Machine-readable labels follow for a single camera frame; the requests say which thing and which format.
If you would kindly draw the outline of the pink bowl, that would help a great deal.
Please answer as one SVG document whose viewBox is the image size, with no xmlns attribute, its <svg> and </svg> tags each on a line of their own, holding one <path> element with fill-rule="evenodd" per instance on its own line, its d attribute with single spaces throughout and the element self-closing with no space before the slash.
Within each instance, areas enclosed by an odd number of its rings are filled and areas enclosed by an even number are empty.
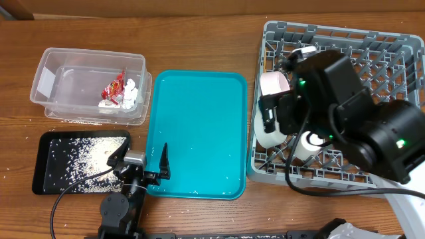
<svg viewBox="0 0 425 239">
<path fill-rule="evenodd" d="M 263 96 L 272 95 L 290 90 L 290 85 L 281 72 L 265 72 L 260 76 L 260 90 Z"/>
</svg>

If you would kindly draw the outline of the red foil wrapper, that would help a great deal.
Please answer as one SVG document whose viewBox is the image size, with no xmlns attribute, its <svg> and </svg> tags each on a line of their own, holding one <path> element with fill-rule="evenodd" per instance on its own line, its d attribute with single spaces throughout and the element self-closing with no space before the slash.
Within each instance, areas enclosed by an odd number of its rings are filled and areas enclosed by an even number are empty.
<svg viewBox="0 0 425 239">
<path fill-rule="evenodd" d="M 123 70 L 120 74 L 117 75 L 115 80 L 113 80 L 104 88 L 101 93 L 103 100 L 109 100 L 115 105 L 118 105 L 122 102 L 124 96 L 125 76 L 126 72 Z"/>
</svg>

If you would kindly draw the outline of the white cup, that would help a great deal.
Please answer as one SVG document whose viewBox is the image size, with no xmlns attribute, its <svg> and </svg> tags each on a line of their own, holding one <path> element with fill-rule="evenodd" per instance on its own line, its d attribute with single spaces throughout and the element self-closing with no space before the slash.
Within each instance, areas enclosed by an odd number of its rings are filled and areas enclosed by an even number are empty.
<svg viewBox="0 0 425 239">
<path fill-rule="evenodd" d="M 321 150 L 321 144 L 324 143 L 318 135 L 306 131 L 301 135 L 301 138 L 295 148 L 294 156 L 302 161 L 308 157 L 317 155 Z"/>
</svg>

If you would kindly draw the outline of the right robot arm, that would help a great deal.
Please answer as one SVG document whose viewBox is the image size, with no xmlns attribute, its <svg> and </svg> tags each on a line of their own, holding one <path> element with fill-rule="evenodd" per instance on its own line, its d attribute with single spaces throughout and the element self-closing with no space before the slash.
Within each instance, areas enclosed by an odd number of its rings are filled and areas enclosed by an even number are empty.
<svg viewBox="0 0 425 239">
<path fill-rule="evenodd" d="M 375 187 L 341 195 L 384 195 L 407 238 L 424 237 L 424 112 L 405 100 L 375 103 L 348 56 L 326 50 L 292 53 L 277 73 L 284 90 L 262 90 L 258 106 L 266 133 L 316 134 L 367 172 Z"/>
</svg>

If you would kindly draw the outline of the white napkin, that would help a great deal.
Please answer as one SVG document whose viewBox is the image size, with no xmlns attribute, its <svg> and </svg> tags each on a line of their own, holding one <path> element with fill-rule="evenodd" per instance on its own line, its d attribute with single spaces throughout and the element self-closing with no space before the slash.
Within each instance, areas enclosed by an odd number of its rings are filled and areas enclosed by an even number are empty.
<svg viewBox="0 0 425 239">
<path fill-rule="evenodd" d="M 98 107 L 101 108 L 122 108 L 122 109 L 130 109 L 135 105 L 135 100 L 137 98 L 138 89 L 135 87 L 135 82 L 129 78 L 124 80 L 124 96 L 122 102 L 118 105 L 115 105 L 109 100 L 101 100 L 98 103 Z"/>
</svg>

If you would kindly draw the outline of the grey bowl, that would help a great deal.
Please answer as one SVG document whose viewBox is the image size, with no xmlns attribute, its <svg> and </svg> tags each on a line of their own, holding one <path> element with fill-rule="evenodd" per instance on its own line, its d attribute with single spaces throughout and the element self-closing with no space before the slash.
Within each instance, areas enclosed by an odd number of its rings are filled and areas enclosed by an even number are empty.
<svg viewBox="0 0 425 239">
<path fill-rule="evenodd" d="M 256 112 L 254 118 L 254 133 L 258 143 L 265 149 L 280 145 L 287 139 L 287 135 L 284 135 L 280 131 L 280 125 L 277 121 L 275 121 L 275 130 L 272 133 L 266 133 L 264 131 L 260 110 Z"/>
</svg>

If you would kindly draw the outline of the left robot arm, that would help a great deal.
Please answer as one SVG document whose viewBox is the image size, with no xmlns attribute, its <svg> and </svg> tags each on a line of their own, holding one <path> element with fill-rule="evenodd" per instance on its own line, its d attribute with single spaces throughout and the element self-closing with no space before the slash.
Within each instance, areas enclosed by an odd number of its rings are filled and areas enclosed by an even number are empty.
<svg viewBox="0 0 425 239">
<path fill-rule="evenodd" d="M 49 220 L 50 235 L 55 238 L 54 215 L 62 197 L 75 186 L 91 179 L 112 172 L 122 181 L 122 189 L 118 193 L 107 195 L 101 205 L 101 225 L 98 238 L 145 238 L 145 233 L 138 228 L 139 216 L 143 208 L 147 187 L 159 186 L 161 181 L 171 178 L 168 158 L 168 144 L 165 143 L 159 160 L 159 171 L 146 169 L 146 159 L 142 152 L 129 148 L 130 140 L 125 140 L 111 156 L 108 157 L 108 170 L 79 179 L 65 188 L 56 199 Z"/>
</svg>

